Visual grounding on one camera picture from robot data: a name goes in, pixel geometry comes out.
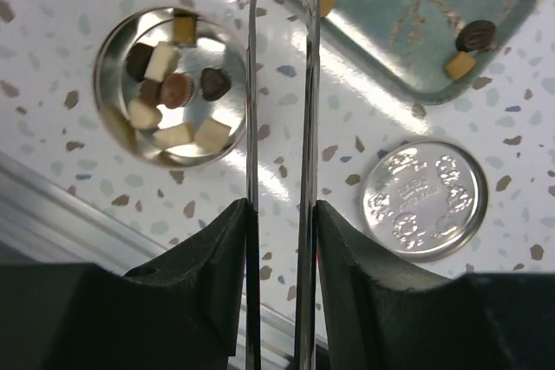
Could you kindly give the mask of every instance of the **chocolate piece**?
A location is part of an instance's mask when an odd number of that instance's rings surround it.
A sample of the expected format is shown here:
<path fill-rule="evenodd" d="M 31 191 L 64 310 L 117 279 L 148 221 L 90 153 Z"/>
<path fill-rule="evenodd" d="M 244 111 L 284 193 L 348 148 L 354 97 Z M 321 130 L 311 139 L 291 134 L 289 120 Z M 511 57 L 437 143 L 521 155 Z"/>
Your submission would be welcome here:
<path fill-rule="evenodd" d="M 145 79 L 148 62 L 152 56 L 154 48 L 144 43 L 136 43 L 127 55 L 126 70 L 131 78 L 137 82 Z"/>
<path fill-rule="evenodd" d="M 209 117 L 202 122 L 199 130 L 194 134 L 194 141 L 197 146 L 202 147 L 205 151 L 217 154 L 227 144 L 231 130 L 229 126 Z"/>
<path fill-rule="evenodd" d="M 487 47 L 495 35 L 495 24 L 489 21 L 474 21 L 465 26 L 457 36 L 457 50 L 468 52 Z"/>
<path fill-rule="evenodd" d="M 206 101 L 221 99 L 232 87 L 232 82 L 227 75 L 216 68 L 205 68 L 200 74 L 200 89 L 202 98 Z"/>
<path fill-rule="evenodd" d="M 146 79 L 140 85 L 139 97 L 148 106 L 156 107 L 160 104 L 161 89 L 162 85 L 159 82 Z"/>
<path fill-rule="evenodd" d="M 157 82 L 164 82 L 178 66 L 180 61 L 180 52 L 168 42 L 158 42 L 154 48 L 153 56 L 150 58 L 147 66 L 145 78 Z"/>
<path fill-rule="evenodd" d="M 132 99 L 127 105 L 129 123 L 135 129 L 154 129 L 162 121 L 162 112 L 156 107 L 150 107 L 141 99 Z"/>
<path fill-rule="evenodd" d="M 193 97 L 193 82 L 183 74 L 166 78 L 160 91 L 160 101 L 167 108 L 184 106 Z"/>
<path fill-rule="evenodd" d="M 176 16 L 173 19 L 173 41 L 197 44 L 197 19 L 192 16 Z"/>
<path fill-rule="evenodd" d="M 320 17 L 326 17 L 330 14 L 336 0 L 320 0 Z"/>

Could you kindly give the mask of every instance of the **caramel piece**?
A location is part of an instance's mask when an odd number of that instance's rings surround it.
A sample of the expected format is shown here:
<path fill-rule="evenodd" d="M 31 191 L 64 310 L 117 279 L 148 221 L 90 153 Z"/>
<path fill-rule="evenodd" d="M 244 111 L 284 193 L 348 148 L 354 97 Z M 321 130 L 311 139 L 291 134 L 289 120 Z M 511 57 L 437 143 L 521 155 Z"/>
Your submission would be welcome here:
<path fill-rule="evenodd" d="M 326 17 L 335 4 L 336 0 L 320 0 L 320 17 Z"/>
<path fill-rule="evenodd" d="M 167 108 L 187 104 L 193 97 L 193 82 L 183 74 L 172 74 L 166 78 L 160 91 L 160 101 Z"/>
<path fill-rule="evenodd" d="M 449 77 L 457 81 L 468 74 L 474 65 L 476 65 L 476 60 L 473 56 L 466 52 L 460 52 L 445 66 L 445 71 Z"/>
<path fill-rule="evenodd" d="M 194 141 L 210 153 L 220 153 L 229 140 L 232 129 L 212 118 L 206 119 L 194 135 Z"/>
<path fill-rule="evenodd" d="M 176 16 L 173 19 L 173 41 L 196 45 L 197 19 L 191 16 Z"/>

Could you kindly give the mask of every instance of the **black plastic part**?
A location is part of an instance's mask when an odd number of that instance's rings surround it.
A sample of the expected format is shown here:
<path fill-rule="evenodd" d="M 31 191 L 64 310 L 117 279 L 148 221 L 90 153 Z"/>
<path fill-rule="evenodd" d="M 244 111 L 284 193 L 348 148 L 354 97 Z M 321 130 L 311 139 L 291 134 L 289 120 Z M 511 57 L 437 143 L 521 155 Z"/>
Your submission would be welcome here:
<path fill-rule="evenodd" d="M 226 369 L 250 211 L 233 202 L 125 277 L 93 264 L 1 266 L 0 368 Z"/>
<path fill-rule="evenodd" d="M 331 368 L 555 368 L 555 276 L 454 281 L 393 255 L 317 203 Z"/>

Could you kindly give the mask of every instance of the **embossed design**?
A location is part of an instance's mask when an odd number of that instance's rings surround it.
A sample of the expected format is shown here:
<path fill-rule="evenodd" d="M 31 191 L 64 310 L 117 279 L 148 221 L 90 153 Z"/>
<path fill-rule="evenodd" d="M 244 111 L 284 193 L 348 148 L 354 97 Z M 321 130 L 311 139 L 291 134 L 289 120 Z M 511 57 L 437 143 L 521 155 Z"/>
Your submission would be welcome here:
<path fill-rule="evenodd" d="M 449 214 L 446 214 L 445 216 L 441 216 L 437 219 L 435 222 L 435 229 L 437 233 L 430 235 L 430 238 L 449 236 L 453 232 L 457 231 L 457 224 Z"/>
<path fill-rule="evenodd" d="M 435 169 L 444 185 L 451 185 L 460 178 L 460 171 L 457 170 L 457 164 L 453 157 L 443 155 L 435 161 Z"/>
<path fill-rule="evenodd" d="M 415 172 L 420 171 L 420 169 L 428 167 L 427 162 L 420 162 L 414 155 L 403 152 L 396 154 L 393 158 L 391 158 L 390 165 L 388 167 L 389 173 L 393 176 L 398 174 L 405 169 L 412 168 Z"/>
<path fill-rule="evenodd" d="M 468 208 L 473 202 L 466 188 L 460 185 L 450 185 L 448 187 L 447 205 L 449 213 L 461 212 Z"/>
<path fill-rule="evenodd" d="M 393 222 L 393 235 L 400 244 L 410 250 L 424 244 L 422 237 L 426 234 L 416 223 L 416 214 L 413 212 L 402 212 Z"/>
<path fill-rule="evenodd" d="M 393 214 L 389 209 L 389 194 L 376 194 L 368 200 L 367 204 L 370 208 L 370 215 L 378 222 Z"/>
<path fill-rule="evenodd" d="M 408 207 L 417 205 L 421 201 L 437 194 L 439 190 L 437 186 L 429 184 L 427 175 L 421 175 L 419 178 L 401 185 L 396 192 L 403 201 L 399 205 L 399 209 L 406 210 Z"/>

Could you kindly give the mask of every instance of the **brown candy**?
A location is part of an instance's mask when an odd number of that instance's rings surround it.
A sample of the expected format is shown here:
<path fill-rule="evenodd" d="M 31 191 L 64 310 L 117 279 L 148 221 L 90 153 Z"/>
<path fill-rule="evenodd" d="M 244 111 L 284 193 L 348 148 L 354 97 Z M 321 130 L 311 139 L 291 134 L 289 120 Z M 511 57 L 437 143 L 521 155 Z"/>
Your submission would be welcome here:
<path fill-rule="evenodd" d="M 160 103 L 161 88 L 159 82 L 146 79 L 140 85 L 139 97 L 149 106 L 156 107 Z"/>
<path fill-rule="evenodd" d="M 193 82 L 183 74 L 172 74 L 166 78 L 160 91 L 160 101 L 167 108 L 187 104 L 193 96 Z"/>
<path fill-rule="evenodd" d="M 127 55 L 126 71 L 131 78 L 137 82 L 145 79 L 148 62 L 152 56 L 154 48 L 145 43 L 136 43 Z"/>
<path fill-rule="evenodd" d="M 481 50 L 492 43 L 495 24 L 489 21 L 474 21 L 465 26 L 457 36 L 455 47 L 459 51 Z"/>
<path fill-rule="evenodd" d="M 205 68 L 202 70 L 200 89 L 202 90 L 202 98 L 206 101 L 221 99 L 231 87 L 231 80 L 221 69 Z"/>

